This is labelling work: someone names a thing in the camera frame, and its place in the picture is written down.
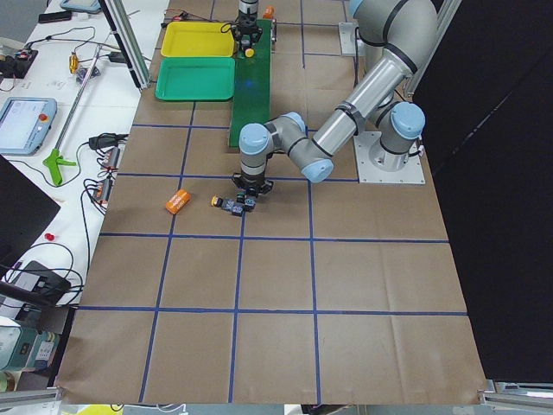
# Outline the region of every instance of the green tray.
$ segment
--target green tray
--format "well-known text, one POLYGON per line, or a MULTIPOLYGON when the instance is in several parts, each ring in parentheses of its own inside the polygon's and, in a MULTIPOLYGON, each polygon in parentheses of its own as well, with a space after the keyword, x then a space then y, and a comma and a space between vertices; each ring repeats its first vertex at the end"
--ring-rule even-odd
POLYGON ((225 101, 234 94, 234 59, 165 58, 156 97, 165 101, 225 101))

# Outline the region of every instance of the green conveyor platform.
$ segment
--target green conveyor platform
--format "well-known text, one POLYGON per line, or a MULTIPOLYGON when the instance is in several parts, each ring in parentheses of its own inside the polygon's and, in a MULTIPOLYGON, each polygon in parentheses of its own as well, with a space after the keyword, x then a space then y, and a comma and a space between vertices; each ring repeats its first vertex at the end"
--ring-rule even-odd
POLYGON ((270 118, 270 25, 259 19, 263 34, 254 47, 255 55, 246 58, 238 53, 234 77, 231 134, 229 146, 238 147, 240 130, 249 123, 264 124, 270 118))

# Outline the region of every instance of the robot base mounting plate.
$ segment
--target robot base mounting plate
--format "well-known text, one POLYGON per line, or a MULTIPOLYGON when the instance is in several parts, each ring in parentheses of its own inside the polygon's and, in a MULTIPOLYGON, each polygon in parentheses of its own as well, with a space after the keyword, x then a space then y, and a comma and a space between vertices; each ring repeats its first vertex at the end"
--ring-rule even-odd
MULTIPOLYGON (((419 156, 409 157, 405 166, 398 171, 384 171, 376 167, 369 158, 369 149, 380 139, 379 131, 366 131, 353 137, 355 145, 355 159, 359 183, 377 184, 425 184, 423 167, 419 156)), ((416 151, 413 144, 410 152, 416 151)))

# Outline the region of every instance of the black curtain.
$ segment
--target black curtain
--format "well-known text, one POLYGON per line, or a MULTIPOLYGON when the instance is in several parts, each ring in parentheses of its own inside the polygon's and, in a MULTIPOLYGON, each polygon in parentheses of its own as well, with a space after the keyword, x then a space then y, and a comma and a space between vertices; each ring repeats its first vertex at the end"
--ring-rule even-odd
POLYGON ((553 381, 552 22, 549 1, 464 0, 415 94, 495 380, 553 381))

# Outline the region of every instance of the yellow object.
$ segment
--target yellow object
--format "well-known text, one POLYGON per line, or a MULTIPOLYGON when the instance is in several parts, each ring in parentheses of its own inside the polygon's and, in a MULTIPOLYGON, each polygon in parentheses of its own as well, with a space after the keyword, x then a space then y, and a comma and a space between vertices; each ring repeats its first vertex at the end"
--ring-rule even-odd
POLYGON ((79 58, 77 54, 73 52, 71 56, 69 56, 69 72, 75 73, 77 69, 79 69, 79 58))
POLYGON ((165 203, 165 208, 171 214, 178 214, 179 210, 182 209, 190 201, 190 194, 183 188, 177 190, 177 192, 165 203))
POLYGON ((109 405, 89 405, 82 411, 77 412, 76 415, 121 415, 122 413, 122 411, 113 411, 109 405))
POLYGON ((171 22, 162 44, 162 55, 168 57, 232 56, 233 53, 234 38, 228 23, 171 22))

